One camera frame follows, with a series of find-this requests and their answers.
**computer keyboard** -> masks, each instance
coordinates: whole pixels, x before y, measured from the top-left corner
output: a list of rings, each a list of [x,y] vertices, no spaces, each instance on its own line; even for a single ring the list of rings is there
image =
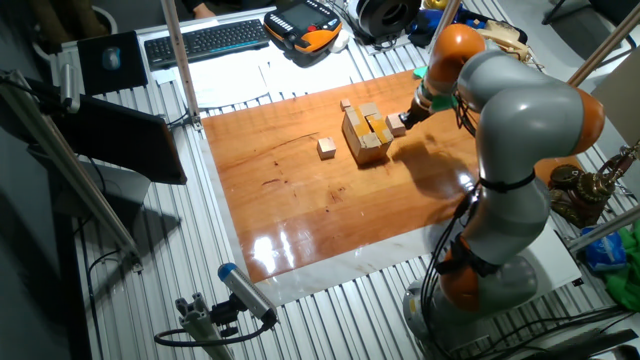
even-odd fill
[[[182,38],[189,62],[269,45],[269,38],[260,20],[247,20],[196,30],[182,34]],[[144,42],[144,48],[151,70],[164,69],[176,64],[168,36],[147,40]]]

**person's hand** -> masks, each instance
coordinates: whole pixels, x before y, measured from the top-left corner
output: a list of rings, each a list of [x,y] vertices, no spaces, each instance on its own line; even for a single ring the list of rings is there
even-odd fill
[[[193,9],[193,13],[196,15],[196,19],[204,19],[208,17],[216,16],[213,11],[209,10],[205,3],[202,3]]]

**brass object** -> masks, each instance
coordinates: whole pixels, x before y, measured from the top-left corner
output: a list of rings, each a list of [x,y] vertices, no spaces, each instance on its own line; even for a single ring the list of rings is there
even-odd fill
[[[633,147],[621,147],[620,154],[597,173],[585,173],[573,165],[558,166],[549,180],[551,209],[578,228],[595,225],[616,190],[616,182],[639,154],[640,141]]]

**green object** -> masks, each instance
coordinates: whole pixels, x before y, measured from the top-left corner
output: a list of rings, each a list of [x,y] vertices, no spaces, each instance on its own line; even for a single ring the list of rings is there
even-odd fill
[[[458,101],[453,96],[435,96],[431,103],[433,112],[445,111],[458,107]]]
[[[422,79],[427,74],[428,68],[428,66],[424,66],[413,70],[413,76],[417,77],[418,79]]]
[[[633,227],[633,233],[625,228],[618,230],[627,253],[627,266],[606,274],[605,279],[614,300],[629,310],[640,311],[640,220]]]

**aluminum profile table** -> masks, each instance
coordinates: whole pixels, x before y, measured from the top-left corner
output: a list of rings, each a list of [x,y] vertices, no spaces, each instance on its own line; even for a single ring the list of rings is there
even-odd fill
[[[465,1],[474,12],[508,21],[495,0]],[[266,10],[218,17],[220,23],[261,18]],[[139,35],[165,31],[157,27],[138,31]],[[352,82],[412,70],[428,62],[426,51],[405,45],[392,51],[369,56],[367,50],[350,40],[348,49],[352,64]],[[53,58],[54,83],[60,66],[70,63],[80,67],[75,44],[66,44]],[[152,77],[145,87],[122,90],[96,98],[142,112],[166,115],[167,121],[185,113],[175,81],[158,86]],[[305,94],[280,93],[247,103],[211,109],[201,116],[255,107]],[[99,225],[89,223],[76,239],[78,266],[85,298],[86,319],[91,349],[100,358],[98,337],[105,359],[207,359],[201,349],[157,346],[153,335],[179,328],[174,300],[202,292],[209,305],[228,299],[229,292],[216,272],[222,263],[233,261],[219,204],[204,159],[203,131],[191,125],[173,131],[179,156],[189,181],[185,186],[153,183],[144,200],[143,209],[132,229],[139,243],[144,271],[133,273],[115,261],[98,264],[91,273],[96,292],[97,324],[89,306],[86,268],[96,258],[112,250],[114,243]],[[579,155],[587,171],[595,171],[605,161],[597,147]],[[635,200],[614,195],[609,211],[601,221],[637,205]],[[566,221],[552,215],[556,229],[566,238],[577,237],[577,231]],[[171,219],[179,219],[175,229]],[[407,286],[425,274],[428,256],[376,271],[367,276],[306,296],[278,308],[280,323],[251,341],[230,346],[237,359],[419,359],[422,358],[411,332],[402,317],[402,297]],[[613,304],[602,282],[583,270],[584,284],[566,285],[517,309],[489,321],[493,340],[523,325],[544,317],[570,316]],[[241,334],[255,331],[260,325],[248,314],[239,318]],[[512,337],[509,345],[546,330],[555,324],[535,324]],[[489,346],[487,339],[460,351],[472,355]]]

